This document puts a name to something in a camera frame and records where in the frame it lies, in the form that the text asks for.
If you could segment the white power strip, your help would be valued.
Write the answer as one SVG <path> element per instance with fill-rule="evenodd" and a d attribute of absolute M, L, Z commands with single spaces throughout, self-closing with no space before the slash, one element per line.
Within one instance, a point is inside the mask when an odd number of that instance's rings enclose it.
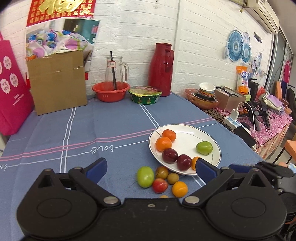
<path fill-rule="evenodd" d="M 249 134 L 251 134 L 251 132 L 245 126 L 243 126 L 238 120 L 234 120 L 230 116 L 225 116 L 223 122 L 231 130 L 234 130 L 234 129 L 238 128 L 238 127 L 242 127 L 245 131 L 247 131 Z"/>

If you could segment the dark red plum right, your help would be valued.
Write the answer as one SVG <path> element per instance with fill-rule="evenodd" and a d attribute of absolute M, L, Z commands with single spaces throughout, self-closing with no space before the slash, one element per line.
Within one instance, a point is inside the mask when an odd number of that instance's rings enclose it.
<path fill-rule="evenodd" d="M 192 166 L 192 159 L 189 156 L 185 154 L 178 156 L 177 168 L 180 171 L 187 171 L 189 168 L 191 168 L 191 166 Z"/>

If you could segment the yellow orange kumquat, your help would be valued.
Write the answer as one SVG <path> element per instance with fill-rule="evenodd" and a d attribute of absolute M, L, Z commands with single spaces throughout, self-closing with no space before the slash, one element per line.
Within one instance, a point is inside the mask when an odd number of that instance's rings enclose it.
<path fill-rule="evenodd" d="M 187 184 L 182 181 L 177 181 L 171 188 L 172 194 L 177 197 L 181 198 L 184 197 L 188 193 Z"/>
<path fill-rule="evenodd" d="M 192 159 L 192 169 L 196 170 L 196 162 L 200 159 L 200 157 L 196 156 Z"/>

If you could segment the pink tote bag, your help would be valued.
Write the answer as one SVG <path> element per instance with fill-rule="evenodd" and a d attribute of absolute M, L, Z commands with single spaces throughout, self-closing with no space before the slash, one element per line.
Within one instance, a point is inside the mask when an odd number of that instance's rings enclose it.
<path fill-rule="evenodd" d="M 11 44 L 1 39 L 1 134 L 18 132 L 34 109 L 34 101 L 16 62 Z"/>

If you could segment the brown longan fruit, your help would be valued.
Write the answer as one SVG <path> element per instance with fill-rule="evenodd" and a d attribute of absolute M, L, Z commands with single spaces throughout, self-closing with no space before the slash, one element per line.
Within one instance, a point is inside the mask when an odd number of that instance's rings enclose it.
<path fill-rule="evenodd" d="M 179 181 L 179 175 L 177 173 L 170 173 L 166 178 L 168 184 L 174 185 L 176 182 Z"/>

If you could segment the white round plate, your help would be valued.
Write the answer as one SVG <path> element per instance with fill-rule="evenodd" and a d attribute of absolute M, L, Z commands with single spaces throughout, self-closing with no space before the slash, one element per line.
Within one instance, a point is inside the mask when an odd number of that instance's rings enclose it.
<path fill-rule="evenodd" d="M 174 124 L 160 126 L 154 130 L 149 136 L 149 149 L 156 160 L 169 170 L 181 175 L 196 176 L 196 171 L 189 168 L 187 171 L 181 171 L 177 168 L 177 164 L 169 164 L 163 160 L 162 153 L 156 149 L 156 141 L 165 130 L 172 130 L 176 133 L 176 140 L 172 143 L 172 148 L 177 153 L 185 154 L 191 158 L 199 156 L 213 166 L 217 167 L 220 164 L 222 153 L 218 143 L 206 132 L 193 126 Z M 200 142 L 207 141 L 213 146 L 213 150 L 209 155 L 203 155 L 197 152 L 196 145 Z"/>

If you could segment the glass pitcher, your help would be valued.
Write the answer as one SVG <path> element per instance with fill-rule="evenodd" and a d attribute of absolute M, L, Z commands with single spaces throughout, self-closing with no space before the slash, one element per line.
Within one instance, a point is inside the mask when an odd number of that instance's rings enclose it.
<path fill-rule="evenodd" d="M 129 66 L 123 62 L 123 57 L 113 57 L 111 61 L 110 56 L 107 56 L 107 67 L 105 72 L 105 82 L 112 82 L 112 64 L 114 64 L 116 81 L 117 82 L 128 82 L 129 78 Z"/>

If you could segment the white air conditioner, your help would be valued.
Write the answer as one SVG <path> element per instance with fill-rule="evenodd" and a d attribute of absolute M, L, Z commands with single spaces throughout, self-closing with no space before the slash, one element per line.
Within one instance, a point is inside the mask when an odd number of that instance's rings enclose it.
<path fill-rule="evenodd" d="M 268 1 L 245 0 L 243 8 L 261 25 L 269 34 L 276 35 L 280 30 L 280 21 Z"/>

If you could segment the orange mandarin with stem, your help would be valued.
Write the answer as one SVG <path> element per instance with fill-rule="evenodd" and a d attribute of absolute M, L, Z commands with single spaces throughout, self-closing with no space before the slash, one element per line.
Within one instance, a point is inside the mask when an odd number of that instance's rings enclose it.
<path fill-rule="evenodd" d="M 163 152 L 165 149 L 172 147 L 172 142 L 169 138 L 161 136 L 156 141 L 155 147 L 157 151 Z"/>

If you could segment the green instant noodle bowl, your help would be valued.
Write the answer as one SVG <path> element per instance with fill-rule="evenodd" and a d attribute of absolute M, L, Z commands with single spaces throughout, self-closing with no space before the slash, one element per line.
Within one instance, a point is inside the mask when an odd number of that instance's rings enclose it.
<path fill-rule="evenodd" d="M 134 86 L 128 92 L 134 103 L 143 105 L 155 104 L 162 95 L 160 90 L 151 86 Z"/>

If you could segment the red thermos jug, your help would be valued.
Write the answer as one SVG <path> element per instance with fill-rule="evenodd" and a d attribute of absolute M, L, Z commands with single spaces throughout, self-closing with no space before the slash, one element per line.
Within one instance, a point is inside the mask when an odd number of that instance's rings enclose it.
<path fill-rule="evenodd" d="M 148 85 L 162 92 L 161 96 L 171 93 L 174 51 L 169 43 L 156 43 L 156 48 L 149 66 Z"/>

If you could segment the black stick in pitcher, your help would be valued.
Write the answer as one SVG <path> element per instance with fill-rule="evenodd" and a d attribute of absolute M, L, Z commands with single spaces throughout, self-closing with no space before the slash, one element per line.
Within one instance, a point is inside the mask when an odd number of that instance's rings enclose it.
<path fill-rule="evenodd" d="M 113 61 L 113 54 L 112 54 L 112 51 L 110 51 L 110 58 L 111 58 L 111 61 Z M 114 67 L 114 64 L 112 64 L 112 81 L 113 81 L 113 88 L 114 90 L 117 90 L 117 84 L 116 84 L 116 75 L 115 75 L 115 67 Z"/>

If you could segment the large green fruit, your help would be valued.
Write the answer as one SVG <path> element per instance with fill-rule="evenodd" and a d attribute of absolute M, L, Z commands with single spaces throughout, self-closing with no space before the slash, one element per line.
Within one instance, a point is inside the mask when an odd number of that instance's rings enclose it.
<path fill-rule="evenodd" d="M 149 188 L 154 181 L 154 171 L 151 167 L 143 166 L 137 171 L 137 182 L 142 188 Z"/>

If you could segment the orange white snack bag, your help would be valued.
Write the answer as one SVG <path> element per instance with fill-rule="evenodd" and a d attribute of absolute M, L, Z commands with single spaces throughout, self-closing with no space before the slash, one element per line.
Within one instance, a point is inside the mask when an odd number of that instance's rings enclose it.
<path fill-rule="evenodd" d="M 237 91 L 241 94 L 248 94 L 247 67 L 237 66 Z"/>

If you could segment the blue decorative wall plates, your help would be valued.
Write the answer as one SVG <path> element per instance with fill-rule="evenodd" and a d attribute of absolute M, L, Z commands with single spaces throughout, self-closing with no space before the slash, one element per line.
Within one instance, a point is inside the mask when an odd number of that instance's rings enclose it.
<path fill-rule="evenodd" d="M 241 60 L 243 63 L 248 63 L 251 56 L 250 35 L 247 32 L 233 30 L 228 36 L 223 59 L 229 58 L 232 62 Z"/>

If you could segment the dark red plum left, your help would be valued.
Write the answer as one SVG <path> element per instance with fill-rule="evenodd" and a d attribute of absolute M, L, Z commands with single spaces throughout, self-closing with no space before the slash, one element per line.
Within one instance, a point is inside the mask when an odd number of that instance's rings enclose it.
<path fill-rule="evenodd" d="M 173 164 L 178 159 L 178 153 L 172 148 L 167 148 L 162 152 L 162 158 L 166 163 Z"/>

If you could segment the red plastic basket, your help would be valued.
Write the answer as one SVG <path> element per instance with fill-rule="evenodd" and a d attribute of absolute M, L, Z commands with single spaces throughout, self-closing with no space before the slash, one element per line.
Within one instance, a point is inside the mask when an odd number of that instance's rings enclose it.
<path fill-rule="evenodd" d="M 130 85 L 126 82 L 117 82 L 117 89 L 114 89 L 113 82 L 100 82 L 93 85 L 92 90 L 97 98 L 103 102 L 117 102 L 124 99 Z"/>

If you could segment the white charger plug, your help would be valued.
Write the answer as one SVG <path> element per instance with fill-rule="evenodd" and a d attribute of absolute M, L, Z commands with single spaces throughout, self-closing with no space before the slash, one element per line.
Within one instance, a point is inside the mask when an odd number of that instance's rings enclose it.
<path fill-rule="evenodd" d="M 235 121 L 235 120 L 238 119 L 239 114 L 240 114 L 240 113 L 239 113 L 238 110 L 233 109 L 233 110 L 231 111 L 231 113 L 230 113 L 230 117 Z"/>

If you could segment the black box on side table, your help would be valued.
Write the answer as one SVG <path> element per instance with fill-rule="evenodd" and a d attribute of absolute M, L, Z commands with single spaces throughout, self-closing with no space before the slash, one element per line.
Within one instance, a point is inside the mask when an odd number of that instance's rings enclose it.
<path fill-rule="evenodd" d="M 256 145 L 256 140 L 243 128 L 243 126 L 235 128 L 233 133 L 240 137 L 250 148 Z"/>

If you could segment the red fu wall poster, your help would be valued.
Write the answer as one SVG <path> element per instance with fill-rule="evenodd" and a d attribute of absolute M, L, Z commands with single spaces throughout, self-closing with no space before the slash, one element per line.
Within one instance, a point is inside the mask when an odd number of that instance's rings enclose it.
<path fill-rule="evenodd" d="M 59 18 L 91 18 L 96 0 L 34 0 L 27 27 Z"/>

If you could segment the floral cloth bundle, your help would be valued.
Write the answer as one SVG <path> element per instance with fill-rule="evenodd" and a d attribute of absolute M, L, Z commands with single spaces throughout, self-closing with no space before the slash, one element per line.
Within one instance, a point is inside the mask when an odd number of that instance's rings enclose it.
<path fill-rule="evenodd" d="M 80 34 L 65 30 L 42 30 L 28 37 L 26 61 L 71 51 L 82 51 L 86 59 L 92 49 L 93 45 Z"/>

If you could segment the green fruit on plate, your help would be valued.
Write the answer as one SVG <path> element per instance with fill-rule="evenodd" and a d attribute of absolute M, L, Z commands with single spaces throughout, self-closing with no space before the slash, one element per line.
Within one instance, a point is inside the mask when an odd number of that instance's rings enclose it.
<path fill-rule="evenodd" d="M 203 141 L 203 142 L 199 142 L 196 145 L 196 150 L 198 153 L 207 156 L 207 155 L 211 154 L 211 152 L 213 150 L 213 146 L 210 142 Z"/>

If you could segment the orange mandarin back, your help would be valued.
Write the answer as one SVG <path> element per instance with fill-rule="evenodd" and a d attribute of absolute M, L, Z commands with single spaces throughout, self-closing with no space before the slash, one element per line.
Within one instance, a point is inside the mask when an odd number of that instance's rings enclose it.
<path fill-rule="evenodd" d="M 171 142 L 174 142 L 176 140 L 177 134 L 173 130 L 164 130 L 162 132 L 162 137 L 169 138 Z"/>

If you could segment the brown cardboard box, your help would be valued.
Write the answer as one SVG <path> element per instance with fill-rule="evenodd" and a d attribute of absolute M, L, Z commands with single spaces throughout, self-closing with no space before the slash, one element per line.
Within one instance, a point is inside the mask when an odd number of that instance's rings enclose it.
<path fill-rule="evenodd" d="M 82 51 L 36 58 L 27 67 L 37 115 L 87 105 Z"/>

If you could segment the yellow orange kumquat on plate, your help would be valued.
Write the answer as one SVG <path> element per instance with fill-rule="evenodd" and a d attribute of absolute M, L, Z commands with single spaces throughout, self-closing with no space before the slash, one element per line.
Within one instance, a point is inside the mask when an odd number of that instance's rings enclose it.
<path fill-rule="evenodd" d="M 192 169 L 196 170 L 196 162 L 200 159 L 200 157 L 196 156 L 192 159 Z"/>

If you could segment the dark red plum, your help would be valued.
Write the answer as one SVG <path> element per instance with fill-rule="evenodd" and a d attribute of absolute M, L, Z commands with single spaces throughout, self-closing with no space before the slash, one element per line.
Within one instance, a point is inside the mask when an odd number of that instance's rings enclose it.
<path fill-rule="evenodd" d="M 178 153 L 172 148 L 167 148 L 162 152 L 162 158 L 166 163 L 173 164 L 178 159 Z"/>
<path fill-rule="evenodd" d="M 191 168 L 191 166 L 192 166 L 192 159 L 189 156 L 185 154 L 178 156 L 177 168 L 180 171 L 187 171 L 189 168 Z"/>

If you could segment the blue striped tablecloth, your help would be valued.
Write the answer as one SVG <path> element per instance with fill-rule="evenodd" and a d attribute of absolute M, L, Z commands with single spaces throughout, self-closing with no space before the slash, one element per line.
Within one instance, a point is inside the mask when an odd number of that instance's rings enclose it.
<path fill-rule="evenodd" d="M 219 145 L 221 166 L 253 165 L 261 157 L 241 138 L 179 95 L 140 105 L 127 96 L 106 103 L 92 98 L 86 106 L 37 115 L 32 112 L 10 137 L 1 156 L 1 240 L 20 240 L 16 209 L 39 174 L 56 173 L 107 160 L 107 173 L 99 185 L 123 200 L 155 198 L 151 189 L 137 184 L 140 167 L 159 165 L 149 150 L 151 132 L 168 124 L 193 126 Z"/>

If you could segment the red small fruit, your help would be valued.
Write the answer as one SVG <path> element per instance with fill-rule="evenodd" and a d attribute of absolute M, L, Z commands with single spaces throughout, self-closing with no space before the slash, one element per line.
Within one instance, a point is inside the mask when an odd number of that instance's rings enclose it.
<path fill-rule="evenodd" d="M 152 189 L 155 193 L 164 193 L 168 188 L 168 183 L 162 178 L 156 178 L 152 184 Z"/>

